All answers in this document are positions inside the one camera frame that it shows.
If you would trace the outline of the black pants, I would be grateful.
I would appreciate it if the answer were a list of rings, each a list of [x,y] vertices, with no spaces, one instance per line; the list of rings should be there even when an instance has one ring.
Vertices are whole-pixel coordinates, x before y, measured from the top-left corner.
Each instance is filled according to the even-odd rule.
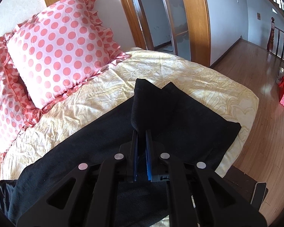
[[[158,88],[137,79],[133,97],[63,140],[17,180],[1,180],[0,208],[16,223],[77,165],[101,163],[129,142],[133,131],[142,130],[150,130],[153,141],[183,162],[202,161],[215,170],[241,125],[225,120],[173,83]]]

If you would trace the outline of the polka dot pillow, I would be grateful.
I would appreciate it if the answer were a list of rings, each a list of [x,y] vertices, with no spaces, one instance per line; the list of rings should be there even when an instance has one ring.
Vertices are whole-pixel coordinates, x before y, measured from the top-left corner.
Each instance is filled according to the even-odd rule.
[[[128,58],[112,30],[102,25],[95,1],[60,0],[32,16],[7,42],[37,108]]]
[[[8,149],[22,130],[32,128],[42,111],[35,107],[7,49],[13,33],[0,37],[0,152]]]

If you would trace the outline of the stair railing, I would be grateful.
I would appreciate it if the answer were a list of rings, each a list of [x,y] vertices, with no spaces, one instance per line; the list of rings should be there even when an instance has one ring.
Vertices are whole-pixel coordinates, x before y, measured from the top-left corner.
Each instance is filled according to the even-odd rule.
[[[271,17],[271,28],[266,50],[284,62],[284,31],[275,26],[274,17]]]

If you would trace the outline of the left polka dot pillow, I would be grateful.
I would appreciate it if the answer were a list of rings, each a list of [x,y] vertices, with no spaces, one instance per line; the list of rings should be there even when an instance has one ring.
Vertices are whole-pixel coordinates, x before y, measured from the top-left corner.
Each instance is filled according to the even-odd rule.
[[[22,130],[32,128],[42,111],[35,107],[7,49],[13,33],[0,37],[0,152],[8,149]]]

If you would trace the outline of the wooden door frame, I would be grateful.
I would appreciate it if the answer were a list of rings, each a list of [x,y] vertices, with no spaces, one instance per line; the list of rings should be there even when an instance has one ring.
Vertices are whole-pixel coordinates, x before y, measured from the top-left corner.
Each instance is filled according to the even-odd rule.
[[[154,46],[141,0],[121,0],[126,18],[136,46],[153,50]],[[211,33],[207,0],[183,0],[188,29],[175,32],[169,0],[163,0],[171,29],[173,52],[178,53],[176,38],[181,34],[189,35],[191,61],[210,66]]]

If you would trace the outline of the right polka dot pillow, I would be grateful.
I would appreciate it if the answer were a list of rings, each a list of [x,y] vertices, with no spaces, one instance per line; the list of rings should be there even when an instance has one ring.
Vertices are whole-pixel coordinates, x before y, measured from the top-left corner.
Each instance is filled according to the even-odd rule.
[[[102,25],[95,1],[60,0],[32,16],[7,42],[37,108],[128,58],[112,30]]]

